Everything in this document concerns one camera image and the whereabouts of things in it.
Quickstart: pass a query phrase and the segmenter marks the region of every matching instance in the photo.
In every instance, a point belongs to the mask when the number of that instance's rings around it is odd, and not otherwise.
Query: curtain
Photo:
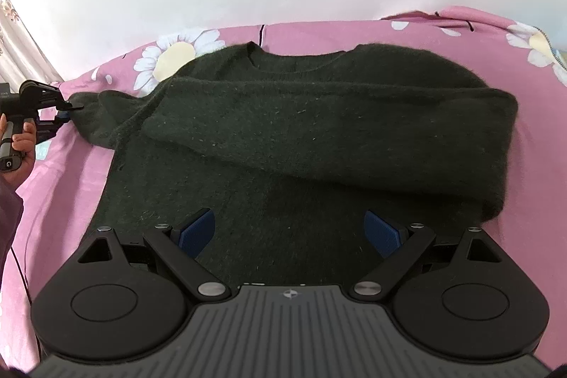
[[[46,84],[63,80],[30,36],[10,0],[0,0],[0,81],[17,92],[26,79]]]

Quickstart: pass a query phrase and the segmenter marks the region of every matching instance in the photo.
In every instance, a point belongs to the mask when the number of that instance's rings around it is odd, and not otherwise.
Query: human hand
[[[6,131],[8,121],[6,115],[0,117],[0,138]],[[15,190],[18,189],[32,173],[35,164],[35,146],[37,142],[37,131],[35,123],[24,122],[24,132],[12,137],[12,148],[20,151],[23,155],[22,164],[18,170],[2,173],[4,180]]]

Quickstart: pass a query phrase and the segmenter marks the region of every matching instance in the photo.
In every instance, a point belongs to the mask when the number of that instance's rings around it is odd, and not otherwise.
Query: blue pad
[[[215,231],[214,213],[209,210],[179,234],[178,247],[191,258],[197,258],[211,242]]]
[[[388,258],[402,246],[402,237],[398,230],[371,211],[364,215],[364,233],[382,258]]]

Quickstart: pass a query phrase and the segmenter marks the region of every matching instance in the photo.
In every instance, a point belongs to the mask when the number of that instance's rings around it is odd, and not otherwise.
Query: purple sleeve
[[[0,177],[0,256],[2,257],[0,260],[0,287],[6,256],[10,251],[23,212],[24,202],[22,198]]]

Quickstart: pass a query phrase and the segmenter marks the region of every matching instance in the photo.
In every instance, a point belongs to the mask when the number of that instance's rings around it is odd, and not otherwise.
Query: ribbed surface
[[[199,307],[174,342],[146,359],[94,367],[50,357],[31,373],[33,378],[540,378],[546,374],[533,357],[475,366],[430,356],[398,333],[381,306],[352,302],[334,286],[244,286],[226,303]]]

